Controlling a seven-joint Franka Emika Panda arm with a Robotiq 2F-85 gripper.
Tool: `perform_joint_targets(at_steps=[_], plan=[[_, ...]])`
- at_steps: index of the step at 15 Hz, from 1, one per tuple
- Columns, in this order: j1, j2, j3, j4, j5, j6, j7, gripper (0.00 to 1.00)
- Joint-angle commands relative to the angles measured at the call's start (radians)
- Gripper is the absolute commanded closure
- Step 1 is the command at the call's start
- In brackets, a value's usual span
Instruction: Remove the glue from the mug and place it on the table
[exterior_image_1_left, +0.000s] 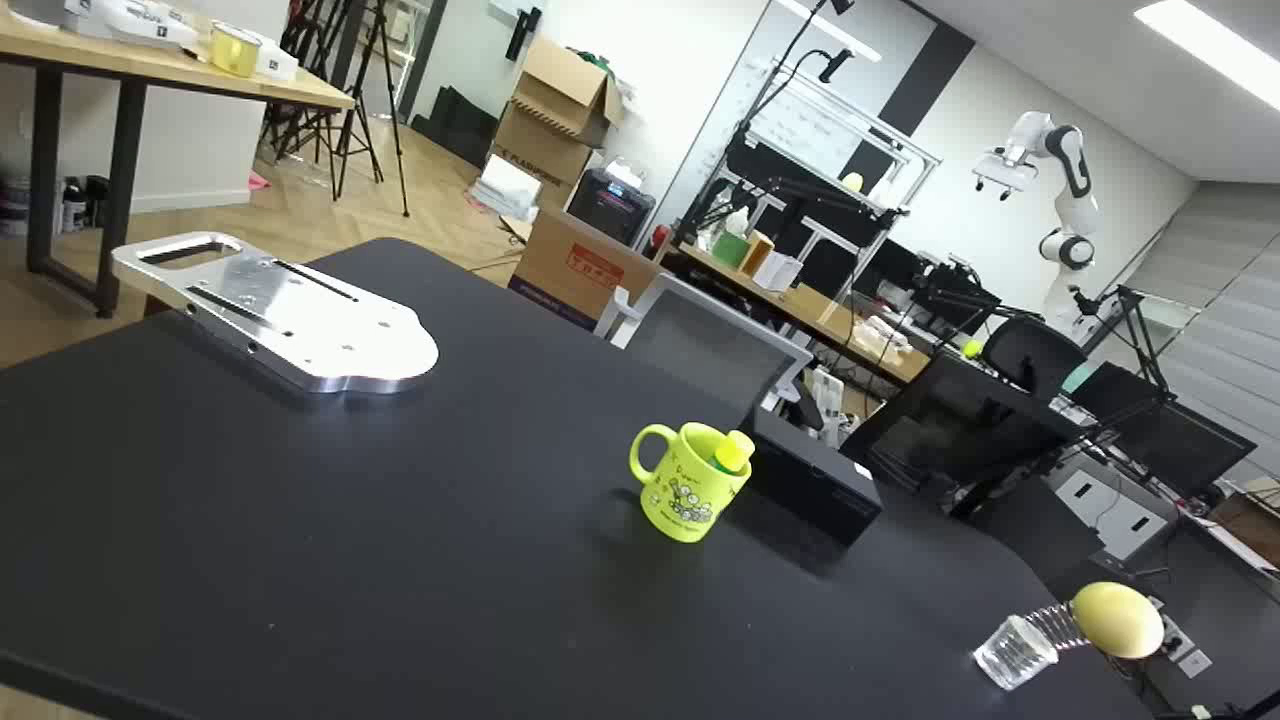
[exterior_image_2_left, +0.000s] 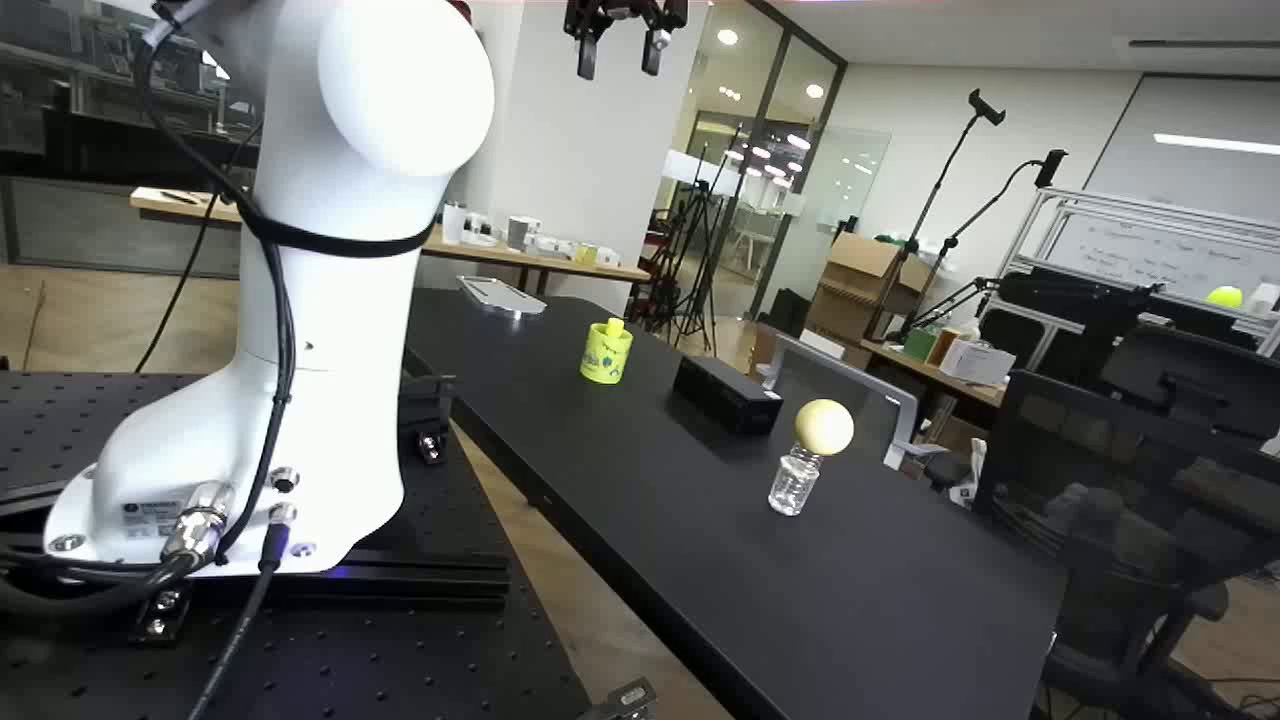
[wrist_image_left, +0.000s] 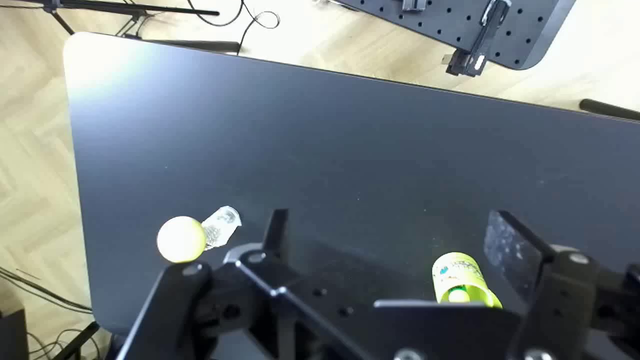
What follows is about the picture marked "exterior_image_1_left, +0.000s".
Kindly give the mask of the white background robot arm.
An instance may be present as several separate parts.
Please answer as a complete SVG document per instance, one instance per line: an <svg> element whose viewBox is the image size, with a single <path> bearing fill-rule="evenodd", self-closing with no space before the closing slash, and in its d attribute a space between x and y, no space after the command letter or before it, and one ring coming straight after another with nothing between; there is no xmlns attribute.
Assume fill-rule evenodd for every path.
<svg viewBox="0 0 1280 720"><path fill-rule="evenodd" d="M971 184L991 188L998 202L1032 188L1038 172L1058 178L1050 197L1050 230L1035 240L1035 254L1065 273L1084 273L1097 259L1101 202L1089 170L1089 137L1050 112L1021 112L998 145L991 145Z"/></svg>

